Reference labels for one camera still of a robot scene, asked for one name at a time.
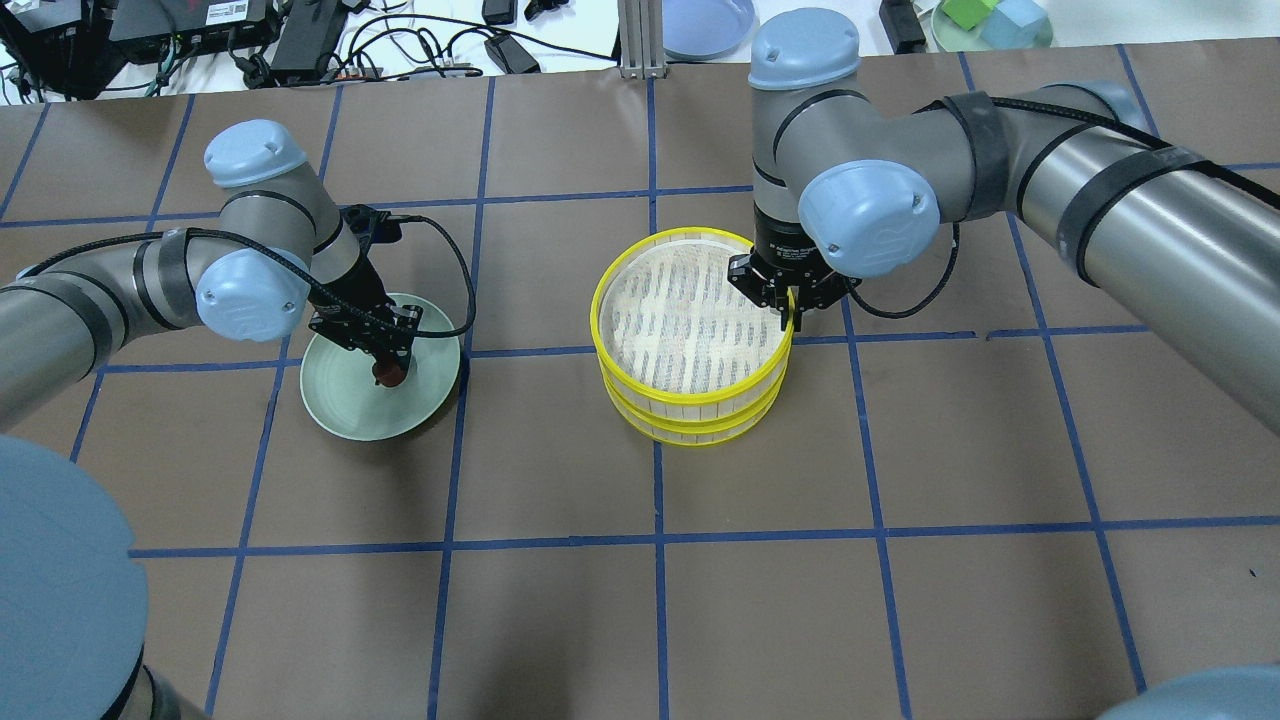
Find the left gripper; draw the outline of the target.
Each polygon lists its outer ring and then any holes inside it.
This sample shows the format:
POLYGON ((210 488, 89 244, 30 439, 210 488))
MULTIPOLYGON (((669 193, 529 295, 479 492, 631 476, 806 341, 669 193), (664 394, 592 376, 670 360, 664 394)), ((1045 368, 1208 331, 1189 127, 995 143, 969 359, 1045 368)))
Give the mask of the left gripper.
POLYGON ((398 304, 369 260, 358 260, 338 279, 310 290, 308 328, 344 350, 360 350, 378 363, 408 363, 422 307, 398 304))

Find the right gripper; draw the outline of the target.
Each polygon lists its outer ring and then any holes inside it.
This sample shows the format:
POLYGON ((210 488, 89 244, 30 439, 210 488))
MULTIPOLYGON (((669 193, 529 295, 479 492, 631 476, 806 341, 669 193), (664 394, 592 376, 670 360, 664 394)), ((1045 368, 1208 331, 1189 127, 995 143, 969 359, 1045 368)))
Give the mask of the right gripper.
POLYGON ((730 259, 727 281, 758 307, 780 313, 780 331, 792 333, 792 316, 824 310, 850 295, 852 281, 838 274, 796 222, 754 217, 755 242, 730 259))

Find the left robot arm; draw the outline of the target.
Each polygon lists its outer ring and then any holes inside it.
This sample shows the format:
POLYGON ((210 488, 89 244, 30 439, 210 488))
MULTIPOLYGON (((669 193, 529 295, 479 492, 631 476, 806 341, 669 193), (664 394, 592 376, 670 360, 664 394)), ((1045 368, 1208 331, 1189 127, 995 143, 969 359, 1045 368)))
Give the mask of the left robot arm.
MULTIPOLYGON (((125 234, 58 252, 3 287, 3 429, 145 337, 205 327, 282 340, 301 323, 367 354, 398 386, 422 307, 384 290, 369 260, 383 219, 338 208, 280 123, 216 135, 204 164, 225 201, 211 229, 125 234)), ((3 436, 3 716, 180 719, 145 664, 148 583, 132 530, 84 471, 3 436)))

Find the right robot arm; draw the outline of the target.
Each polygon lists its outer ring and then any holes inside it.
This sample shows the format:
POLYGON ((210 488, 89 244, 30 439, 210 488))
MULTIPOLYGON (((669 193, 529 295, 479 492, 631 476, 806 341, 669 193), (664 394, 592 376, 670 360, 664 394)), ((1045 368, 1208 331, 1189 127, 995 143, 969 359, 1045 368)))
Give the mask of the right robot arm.
POLYGON ((883 118, 859 37, 819 8, 751 46, 756 243, 728 281, 787 331, 911 263, 942 224, 1010 211, 1083 282, 1277 428, 1277 195, 1152 136, 1100 82, 969 92, 883 118))

